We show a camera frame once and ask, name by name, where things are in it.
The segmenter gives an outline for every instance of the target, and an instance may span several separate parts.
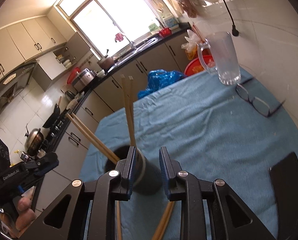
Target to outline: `silver bolt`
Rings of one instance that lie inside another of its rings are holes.
[[[188,173],[187,173],[186,171],[179,171],[179,172],[178,172],[178,175],[179,175],[180,177],[187,177],[187,176],[188,176]]]
[[[223,179],[217,179],[217,180],[215,181],[215,184],[217,184],[218,186],[222,187],[222,186],[224,186],[226,183],[225,183],[225,181],[224,181]]]
[[[79,179],[76,179],[72,182],[72,186],[79,187],[82,184],[82,181]]]
[[[109,172],[109,176],[110,177],[116,177],[119,175],[119,171],[116,171],[116,170],[112,170]]]

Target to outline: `window frame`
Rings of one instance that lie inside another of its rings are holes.
[[[76,30],[78,31],[78,33],[85,39],[85,41],[89,44],[89,46],[91,46],[91,48],[97,53],[97,55],[101,58],[104,55],[98,50],[98,48],[94,45],[94,43],[88,38],[88,36],[82,31],[82,29],[78,26],[78,24],[73,20],[89,3],[91,3],[92,1],[95,1],[101,8],[102,10],[108,15],[108,17],[113,21],[114,25],[116,25],[116,27],[123,32],[123,30],[119,27],[119,25],[116,23],[116,21],[111,17],[111,15],[105,10],[105,8],[101,5],[101,3],[98,0],[85,0],[71,15],[67,15],[66,12],[61,8],[60,4],[63,0],[60,0],[57,3],[57,8],[62,12],[62,14],[66,17],[66,19],[68,21],[70,21],[70,23],[76,28]],[[153,7],[150,5],[150,3],[147,0],[144,0],[146,2],[146,4],[149,6],[149,8],[151,9],[151,11],[153,12],[153,14],[157,17],[159,17],[159,14],[153,9]],[[140,42],[148,37],[151,36],[150,31],[148,31],[146,34],[144,34],[143,36],[139,37],[138,39],[135,40],[135,43]],[[122,51],[128,51],[130,50],[131,47],[130,45],[125,46],[124,48],[122,48],[120,51],[118,51],[116,53],[119,54]]]

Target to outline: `power cord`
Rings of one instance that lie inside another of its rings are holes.
[[[223,2],[224,2],[225,6],[227,8],[227,11],[228,11],[230,17],[231,17],[231,20],[232,20],[232,35],[235,36],[235,37],[237,37],[237,36],[239,36],[239,31],[236,29],[236,25],[234,24],[233,17],[231,15],[231,12],[230,12],[230,10],[228,8],[228,5],[227,5],[226,1],[223,0]]]

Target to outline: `cooking pot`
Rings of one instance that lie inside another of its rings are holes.
[[[71,85],[78,91],[82,91],[96,76],[93,70],[85,68],[80,73],[77,73],[76,77],[71,82]]]
[[[38,150],[42,142],[44,141],[44,135],[41,133],[40,128],[35,128],[29,133],[27,125],[27,133],[25,134],[25,136],[27,137],[27,140],[25,142],[25,150],[29,156],[33,157],[38,154]]]
[[[114,60],[112,57],[108,56],[109,50],[107,49],[107,55],[102,57],[98,61],[98,65],[105,71],[107,72],[113,65],[114,65]]]

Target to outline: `blue tablecloth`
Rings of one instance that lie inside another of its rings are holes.
[[[243,69],[241,74],[242,81],[250,77]],[[277,106],[257,80],[245,87],[271,108]],[[269,168],[291,151],[298,157],[298,129],[285,109],[265,118],[237,96],[235,86],[224,86],[216,75],[201,72],[135,102],[134,120],[137,147],[148,160],[159,167],[159,148],[166,146],[170,157],[197,178],[224,179],[277,236]],[[112,150],[129,144],[124,109],[105,117],[95,134]],[[91,145],[80,178],[97,179],[105,162]],[[153,196],[134,192],[130,201],[121,202],[123,238],[151,239],[167,202],[162,189]],[[175,206],[164,240],[179,239],[180,206]]]

